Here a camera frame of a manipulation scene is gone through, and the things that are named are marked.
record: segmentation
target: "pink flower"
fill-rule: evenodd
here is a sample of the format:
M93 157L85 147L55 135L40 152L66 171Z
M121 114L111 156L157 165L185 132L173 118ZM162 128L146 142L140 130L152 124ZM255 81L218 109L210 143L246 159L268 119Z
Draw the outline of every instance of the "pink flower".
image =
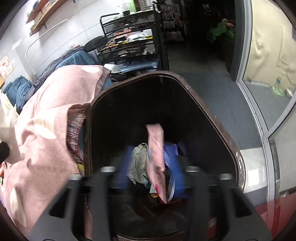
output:
M234 25L232 23L227 23L226 26L229 27L229 28L234 27Z

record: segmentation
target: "paper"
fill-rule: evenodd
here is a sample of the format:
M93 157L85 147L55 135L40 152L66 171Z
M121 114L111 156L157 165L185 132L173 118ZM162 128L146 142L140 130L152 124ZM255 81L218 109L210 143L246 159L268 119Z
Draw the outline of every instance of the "paper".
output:
M104 68L111 71L111 74L121 73L120 68L126 67L122 64L105 64Z

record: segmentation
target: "glass door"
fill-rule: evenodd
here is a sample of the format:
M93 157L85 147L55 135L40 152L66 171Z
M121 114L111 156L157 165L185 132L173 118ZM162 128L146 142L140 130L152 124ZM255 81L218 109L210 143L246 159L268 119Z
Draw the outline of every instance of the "glass door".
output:
M296 190L296 20L281 0L243 1L237 82L258 125L270 201Z

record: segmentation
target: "pink blanket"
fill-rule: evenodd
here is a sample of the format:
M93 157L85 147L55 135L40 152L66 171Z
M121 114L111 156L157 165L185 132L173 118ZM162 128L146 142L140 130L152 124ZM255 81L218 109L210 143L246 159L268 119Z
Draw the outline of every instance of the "pink blanket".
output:
M80 173L73 154L79 159L81 152L68 143L75 144L78 133L67 137L67 122L69 116L78 116L78 125L82 123L85 108L102 90L107 75L102 66L61 67L24 106L15 131L25 159L4 166L1 195L25 236L68 178Z

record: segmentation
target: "door frame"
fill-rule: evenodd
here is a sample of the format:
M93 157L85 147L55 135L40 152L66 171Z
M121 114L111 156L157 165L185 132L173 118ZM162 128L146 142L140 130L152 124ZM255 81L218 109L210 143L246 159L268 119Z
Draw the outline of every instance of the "door frame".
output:
M271 152L271 145L269 142L269 138L278 130L278 128L282 125L282 123L286 120L289 116L290 112L292 111L293 107L296 103L296 92L293 98L290 100L289 104L286 106L284 112L275 122L275 124L268 130L263 115L260 111L259 106L257 105L253 95L249 91L248 87L246 86L245 82L243 81L244 73L247 67L247 62L249 58L249 52L251 48L251 39L252 39L252 2L251 0L241 0L243 2L244 10L241 10L241 13L244 14L244 22L241 27L244 29L244 38L243 38L243 48L242 48L242 57L239 63L239 69L236 76L236 82L243 92L248 105L251 109L253 114L254 120L256 122L256 126L258 129L258 133L262 142L265 161L266 161L266 170L267 170L267 198L266 201L272 201L275 199L276 195L276 184L275 184L275 172L274 172L274 160L272 157ZM291 10L283 3L282 0L274 0L274 2L281 8L283 13L287 16L290 20L291 24L294 28L296 28L296 18Z

